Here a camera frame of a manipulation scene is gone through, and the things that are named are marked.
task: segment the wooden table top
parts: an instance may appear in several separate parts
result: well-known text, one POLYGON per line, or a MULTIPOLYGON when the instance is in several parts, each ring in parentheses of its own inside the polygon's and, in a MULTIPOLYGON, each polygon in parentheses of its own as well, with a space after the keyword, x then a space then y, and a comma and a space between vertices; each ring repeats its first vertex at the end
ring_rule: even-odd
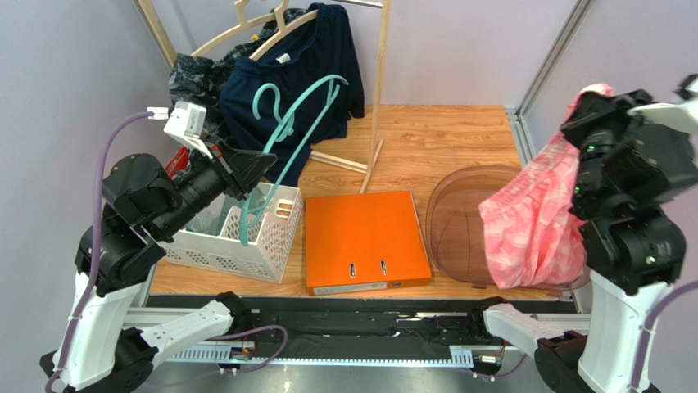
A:
MULTIPOLYGON (((364 119, 349 122, 346 139, 314 146, 323 153, 366 162, 369 156, 370 108, 364 119)), ((476 165, 519 168, 509 121, 501 106, 382 106, 378 138, 383 150, 367 192, 410 190, 423 227, 432 190, 451 172, 476 165)), ((299 187, 303 197, 351 194, 359 191, 363 174, 309 161, 299 187)), ((306 291, 305 220, 301 216, 291 255, 280 284, 191 268, 162 260, 152 283, 153 294, 216 294, 233 291, 247 296, 308 296, 306 291)), ((409 299, 550 299, 547 291, 494 286, 474 288, 441 273, 432 264, 426 287, 363 291, 334 297, 391 297, 409 299)))

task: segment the navy blue shirt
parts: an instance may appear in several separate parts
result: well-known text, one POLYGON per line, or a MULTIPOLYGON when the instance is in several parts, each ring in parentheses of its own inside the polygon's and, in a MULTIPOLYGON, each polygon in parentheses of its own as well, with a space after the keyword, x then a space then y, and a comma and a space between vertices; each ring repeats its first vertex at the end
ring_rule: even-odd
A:
MULTIPOLYGON (((274 45, 259 61, 241 57, 220 94, 219 108, 230 133, 242 149, 262 150, 276 129, 274 93, 267 90, 259 102, 261 119, 252 114, 252 100, 263 84, 275 84, 281 92, 279 114, 288 108, 314 82, 337 74, 349 82, 340 85, 337 99, 310 136, 310 143, 347 136, 347 121, 364 117, 364 88, 347 11, 342 6, 313 3, 308 11, 318 10, 317 18, 305 23, 274 45), (287 57, 285 62, 277 58, 287 57)), ((296 110, 293 134, 276 142, 271 152, 277 163, 266 178, 275 182, 296 147, 315 122, 327 100, 329 83, 317 88, 296 110)), ((310 157, 310 145, 304 146, 286 173, 282 184, 296 187, 303 167, 310 157)))

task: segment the teal plastic item in basket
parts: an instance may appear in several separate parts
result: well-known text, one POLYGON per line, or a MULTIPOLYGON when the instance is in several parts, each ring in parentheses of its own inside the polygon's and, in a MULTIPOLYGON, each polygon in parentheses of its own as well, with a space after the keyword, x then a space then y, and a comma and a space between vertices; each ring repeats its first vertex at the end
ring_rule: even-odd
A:
POLYGON ((296 109, 298 109, 298 107, 306 100, 306 98, 308 98, 308 96, 310 96, 312 92, 314 92, 325 82, 329 81, 329 86, 327 89, 327 101, 324 105, 323 110, 320 112, 317 119, 315 119, 315 122, 310 127, 310 129, 308 129, 308 132, 301 140, 301 143, 299 143, 298 147, 296 147, 296 150, 291 155, 291 159, 283 168, 283 170, 281 171, 281 175, 279 175, 279 178, 276 180, 276 183, 271 188, 271 191, 269 192, 269 195, 266 197, 264 204, 254 209, 250 209, 249 199, 244 201, 244 203, 242 204, 242 212, 240 214, 240 244, 242 244, 243 246, 248 246, 247 228, 254 227, 260 221, 266 209, 266 206, 269 204, 269 201, 271 201, 271 197, 274 195, 276 189, 281 184, 283 177, 286 176, 286 172, 288 172, 288 169, 291 167, 291 164, 296 159, 296 156, 298 156, 298 152, 301 151, 301 148, 308 142, 308 138, 310 138, 310 136, 313 134, 313 131, 315 131, 315 128, 320 123, 320 120, 322 120, 324 114, 327 113, 327 110, 332 105, 334 100, 337 98, 340 86, 335 86, 335 79, 339 79, 345 85, 349 84, 349 82, 347 82, 346 79, 339 75, 327 75, 323 77, 322 79, 312 84, 305 92, 303 92, 303 94, 301 94, 301 96, 293 103, 293 105, 291 105, 291 107, 288 108, 288 111, 286 112, 286 115, 283 118, 279 115, 279 105, 281 104, 281 92, 279 91, 279 88, 277 88, 275 84, 264 84, 259 89, 257 89, 255 98, 252 101, 252 114, 254 114, 255 119, 257 120, 261 118, 259 112, 259 100, 262 93, 264 93, 268 89, 271 89, 274 92, 274 118, 276 118, 276 121, 279 123, 279 125, 276 127, 274 133, 272 133, 271 138, 269 138, 269 141, 266 143, 266 146, 264 147, 263 152, 269 153, 271 147, 274 145, 275 142, 281 142, 288 135, 291 135, 293 133, 293 123, 296 119, 296 109), (253 215, 252 221, 248 221, 248 215, 253 215))

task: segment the orange folder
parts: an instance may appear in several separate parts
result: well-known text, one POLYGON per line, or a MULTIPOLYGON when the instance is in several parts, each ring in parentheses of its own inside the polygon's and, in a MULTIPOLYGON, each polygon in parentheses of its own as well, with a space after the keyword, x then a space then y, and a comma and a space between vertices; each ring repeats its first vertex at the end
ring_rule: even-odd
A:
POLYGON ((409 191, 306 199, 311 295, 416 287, 432 274, 409 191))

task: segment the pink cloth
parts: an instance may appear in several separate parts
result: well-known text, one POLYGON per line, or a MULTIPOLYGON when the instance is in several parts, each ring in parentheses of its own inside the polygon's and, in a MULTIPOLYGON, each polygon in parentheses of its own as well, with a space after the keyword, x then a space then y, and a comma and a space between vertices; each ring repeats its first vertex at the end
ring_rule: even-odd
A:
MULTIPOLYGON (((584 88, 567 107, 565 120, 589 91, 614 93, 607 84, 584 88)), ((500 289, 566 284, 582 275, 582 221, 567 211, 578 156, 558 131, 514 180, 479 205, 487 268, 500 289)))

